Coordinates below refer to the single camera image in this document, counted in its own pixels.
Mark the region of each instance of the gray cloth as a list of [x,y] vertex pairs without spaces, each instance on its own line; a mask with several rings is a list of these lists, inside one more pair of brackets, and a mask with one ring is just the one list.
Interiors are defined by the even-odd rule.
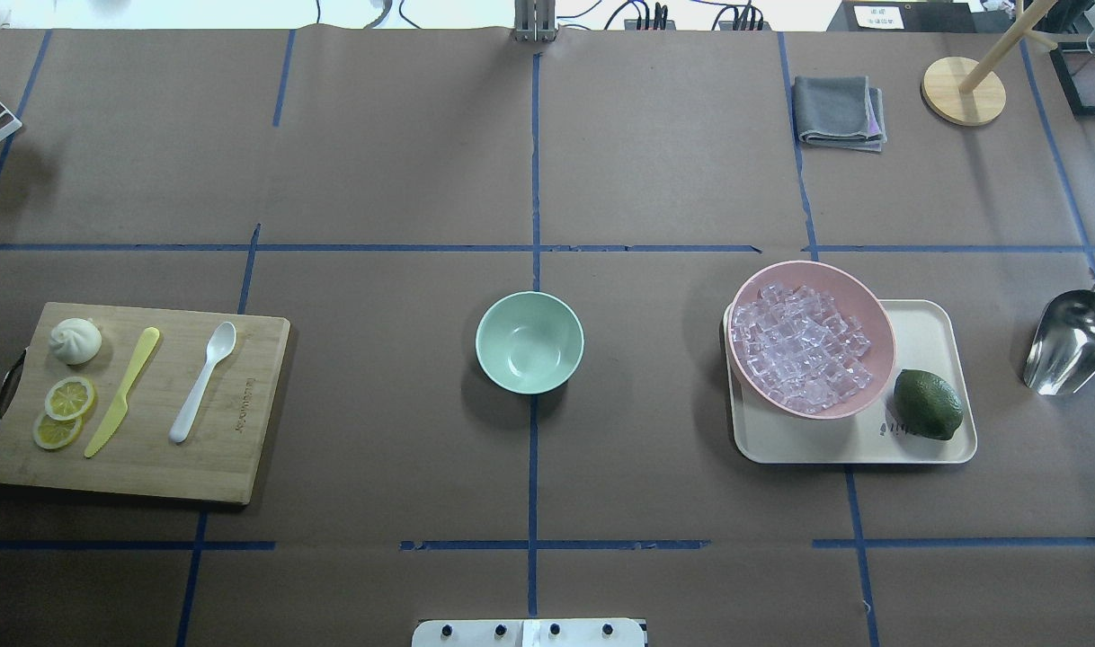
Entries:
[[797,77],[791,100],[804,143],[880,152],[887,142],[884,93],[865,77]]

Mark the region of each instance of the wooden cutting board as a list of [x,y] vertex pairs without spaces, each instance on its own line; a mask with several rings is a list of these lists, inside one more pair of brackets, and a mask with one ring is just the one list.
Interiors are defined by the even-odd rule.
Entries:
[[[51,328],[72,316],[91,319],[103,336],[100,353],[79,366],[48,351]],[[235,350],[211,373],[188,439],[173,444],[169,429],[204,367],[208,337],[223,321],[235,326]],[[128,415],[108,444],[84,459],[83,448],[149,326],[160,328],[160,344],[128,393]],[[46,303],[1,421],[0,484],[247,504],[289,328],[277,316]],[[69,376],[92,380],[95,405],[74,442],[43,450],[33,441],[33,424],[48,389]]]

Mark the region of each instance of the label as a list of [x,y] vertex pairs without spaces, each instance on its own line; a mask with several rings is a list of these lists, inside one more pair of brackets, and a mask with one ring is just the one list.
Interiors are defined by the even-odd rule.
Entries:
[[240,401],[240,414],[235,417],[235,434],[243,432],[243,426],[249,421],[249,408],[252,408],[252,388],[256,384],[256,378],[247,378],[243,382],[243,400]]
[[903,28],[900,8],[864,8],[856,4],[855,22],[867,28]]
[[886,437],[888,434],[900,437],[901,434],[908,434],[907,426],[902,423],[879,423],[880,437]]

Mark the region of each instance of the wooden stand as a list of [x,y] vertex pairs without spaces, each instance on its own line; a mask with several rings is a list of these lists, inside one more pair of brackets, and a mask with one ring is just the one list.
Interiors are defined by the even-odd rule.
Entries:
[[996,118],[1007,105],[1007,91],[992,70],[1054,2],[1058,0],[1036,0],[978,62],[963,57],[933,62],[922,74],[922,99],[926,105],[958,126],[982,126]]

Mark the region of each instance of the lemon slice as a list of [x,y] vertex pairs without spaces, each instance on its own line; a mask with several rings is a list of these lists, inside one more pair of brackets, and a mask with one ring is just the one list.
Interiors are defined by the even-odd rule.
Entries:
[[73,420],[96,401],[96,389],[88,378],[73,376],[56,382],[45,396],[45,414],[53,420]]
[[83,427],[80,418],[54,420],[46,414],[41,414],[33,425],[33,439],[42,449],[59,449],[70,444],[80,435],[80,427]]

